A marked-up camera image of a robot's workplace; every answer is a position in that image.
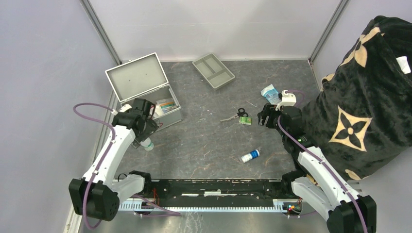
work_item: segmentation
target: small bottle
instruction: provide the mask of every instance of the small bottle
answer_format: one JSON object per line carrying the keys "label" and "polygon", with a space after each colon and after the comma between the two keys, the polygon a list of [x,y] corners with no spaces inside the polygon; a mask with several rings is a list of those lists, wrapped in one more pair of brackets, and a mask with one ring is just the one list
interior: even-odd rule
{"label": "small bottle", "polygon": [[250,161],[254,158],[259,157],[259,155],[260,155],[260,152],[259,152],[259,148],[258,148],[256,150],[251,151],[249,154],[246,154],[246,155],[242,156],[240,158],[240,160],[242,160],[243,163],[246,163],[247,161]]}
{"label": "small bottle", "polygon": [[140,145],[143,146],[144,149],[147,150],[147,151],[153,150],[153,148],[155,147],[155,145],[150,140],[150,138],[147,138],[146,140],[141,141]]}

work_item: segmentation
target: blue white bottle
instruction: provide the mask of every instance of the blue white bottle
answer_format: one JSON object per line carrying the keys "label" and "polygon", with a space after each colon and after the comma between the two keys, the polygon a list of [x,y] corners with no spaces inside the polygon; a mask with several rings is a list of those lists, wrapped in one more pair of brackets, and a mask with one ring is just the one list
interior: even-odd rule
{"label": "blue white bottle", "polygon": [[243,163],[246,163],[247,161],[250,161],[254,158],[259,157],[259,155],[260,155],[259,149],[256,149],[256,150],[251,151],[249,154],[242,156],[240,160],[242,160]]}

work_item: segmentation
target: scissors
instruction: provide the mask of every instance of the scissors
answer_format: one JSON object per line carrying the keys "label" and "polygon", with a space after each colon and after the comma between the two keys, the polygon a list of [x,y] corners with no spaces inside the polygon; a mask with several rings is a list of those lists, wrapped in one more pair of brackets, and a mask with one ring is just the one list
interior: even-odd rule
{"label": "scissors", "polygon": [[240,108],[240,109],[238,109],[238,113],[236,113],[234,116],[232,116],[231,118],[228,118],[228,119],[221,120],[220,122],[227,121],[227,120],[233,120],[233,119],[239,118],[240,116],[241,117],[248,117],[249,114],[247,114],[247,112],[245,112],[244,108]]}

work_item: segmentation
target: gray marble floor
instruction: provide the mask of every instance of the gray marble floor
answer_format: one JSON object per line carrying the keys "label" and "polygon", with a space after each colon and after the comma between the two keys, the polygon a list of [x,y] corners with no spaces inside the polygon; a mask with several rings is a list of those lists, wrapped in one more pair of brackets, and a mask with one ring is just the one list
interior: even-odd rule
{"label": "gray marble floor", "polygon": [[[281,178],[294,169],[279,134],[258,126],[257,113],[267,102],[260,91],[273,84],[278,91],[301,90],[306,100],[318,95],[307,61],[227,61],[236,78],[214,91],[191,62],[162,63],[177,99],[183,121],[151,136],[152,151],[130,147],[117,174],[149,172],[152,178],[220,179]],[[238,120],[220,122],[245,108],[252,125]],[[261,155],[247,163],[239,158],[261,147]]]}

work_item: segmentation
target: plastic bag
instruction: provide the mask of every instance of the plastic bag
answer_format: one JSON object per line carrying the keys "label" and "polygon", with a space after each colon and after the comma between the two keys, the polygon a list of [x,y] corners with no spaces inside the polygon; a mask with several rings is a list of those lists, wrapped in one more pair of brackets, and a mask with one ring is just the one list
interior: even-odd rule
{"label": "plastic bag", "polygon": [[265,87],[260,94],[264,97],[266,97],[266,99],[271,103],[271,104],[278,104],[280,103],[282,100],[279,99],[279,92],[275,89],[275,87],[273,87],[273,85],[269,85],[267,87]]}

